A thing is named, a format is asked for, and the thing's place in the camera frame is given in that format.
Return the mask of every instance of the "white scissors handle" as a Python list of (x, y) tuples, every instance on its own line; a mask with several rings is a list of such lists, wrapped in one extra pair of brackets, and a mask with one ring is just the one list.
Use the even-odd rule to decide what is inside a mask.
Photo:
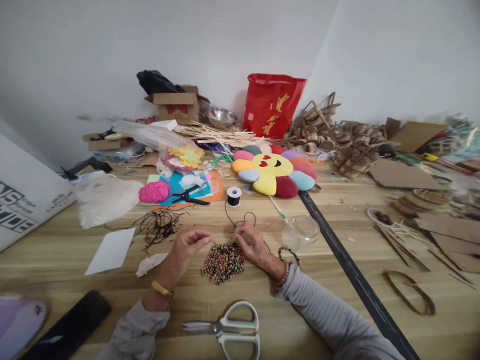
[(218, 342), (221, 344), (221, 348), (225, 353), (225, 356), (228, 360), (234, 360), (227, 351), (227, 345), (229, 341), (236, 343), (253, 343), (255, 346), (255, 354), (253, 355), (253, 360), (259, 360), (260, 357), (260, 336), (255, 335), (238, 335), (238, 334), (227, 334), (222, 333), (218, 337)]
[[(230, 313), (238, 307), (246, 306), (251, 310), (253, 314), (252, 321), (232, 321), (229, 320)], [(259, 315), (257, 314), (257, 310), (255, 310), (254, 306), (249, 303), (248, 301), (239, 301), (234, 303), (225, 313), (225, 316), (220, 319), (220, 323), (228, 328), (237, 328), (237, 329), (253, 329), (256, 332), (259, 330)], [(258, 334), (255, 335), (240, 335), (240, 334), (230, 334), (222, 332), (218, 336), (218, 342), (221, 344), (223, 352), (228, 360), (233, 360), (230, 354), (227, 351), (226, 343), (229, 341), (236, 342), (236, 343), (253, 343), (255, 346), (255, 354), (253, 356), (253, 360), (258, 360), (260, 357), (260, 336)]]
[[(246, 306), (251, 310), (253, 314), (252, 321), (231, 321), (229, 320), (229, 314), (232, 312), (233, 309), (238, 308), (240, 306)], [(259, 330), (259, 315), (257, 314), (257, 310), (255, 310), (254, 306), (249, 303), (248, 301), (239, 301), (234, 303), (227, 311), (224, 317), (220, 319), (220, 323), (229, 328), (239, 328), (239, 329), (255, 329), (256, 331)]]

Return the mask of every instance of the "white wall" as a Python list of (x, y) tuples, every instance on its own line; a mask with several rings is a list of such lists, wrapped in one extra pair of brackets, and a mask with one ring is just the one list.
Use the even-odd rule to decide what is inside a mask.
[(337, 121), (480, 121), (480, 1), (340, 0), (301, 103), (332, 91)]
[[(0, 134), (10, 140), (12, 143), (17, 145), (22, 150), (26, 151), (34, 158), (45, 164), (46, 166), (54, 169), (54, 165), (45, 157), (36, 147), (34, 147), (29, 141), (27, 141), (23, 136), (18, 132), (12, 129), (1, 117), (0, 117)], [(3, 157), (8, 157), (9, 154), (2, 154)]]
[(247, 75), (308, 78), (338, 0), (2, 0), (0, 111), (56, 165), (89, 156), (76, 118), (149, 116), (157, 69), (243, 114)]

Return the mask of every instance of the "blue paper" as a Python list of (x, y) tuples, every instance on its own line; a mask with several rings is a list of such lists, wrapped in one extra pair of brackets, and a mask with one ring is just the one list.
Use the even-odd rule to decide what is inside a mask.
[[(180, 182), (181, 182), (181, 180), (184, 176), (185, 175), (183, 175), (179, 172), (174, 172), (172, 174), (170, 180), (167, 180), (164, 177), (158, 175), (158, 180), (161, 180), (165, 183), (170, 184), (170, 194), (168, 195), (168, 197), (164, 201), (157, 202), (158, 205), (160, 205), (162, 207), (169, 206), (169, 205), (173, 204), (174, 200), (179, 198), (179, 196), (174, 196), (173, 194), (181, 194), (185, 191), (185, 189), (182, 187), (182, 185), (180, 185)], [(205, 181), (207, 180), (205, 175), (200, 176), (200, 179), (205, 180)], [(201, 191), (199, 191), (199, 189), (197, 189), (196, 191), (195, 190), (192, 191), (192, 193), (190, 193), (190, 197), (193, 198), (193, 199), (204, 198), (212, 192), (210, 190), (210, 185), (209, 185), (208, 181), (207, 181), (206, 185), (204, 187), (202, 187), (200, 190)], [(185, 201), (178, 201), (175, 204), (186, 204), (186, 202)]]

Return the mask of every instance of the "pink yarn ball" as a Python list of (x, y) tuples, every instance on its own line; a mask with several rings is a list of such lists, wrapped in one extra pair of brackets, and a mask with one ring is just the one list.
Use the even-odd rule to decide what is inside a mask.
[(170, 194), (170, 185), (162, 181), (150, 182), (140, 189), (138, 196), (144, 203), (159, 203)]

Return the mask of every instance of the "smiley face pillow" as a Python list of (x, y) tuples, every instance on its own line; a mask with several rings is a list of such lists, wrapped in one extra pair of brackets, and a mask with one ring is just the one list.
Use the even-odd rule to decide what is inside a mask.
[(254, 145), (233, 155), (233, 170), (259, 193), (279, 198), (294, 198), (299, 190), (314, 187), (317, 173), (305, 157), (281, 146), (272, 145), (271, 153), (262, 153)]

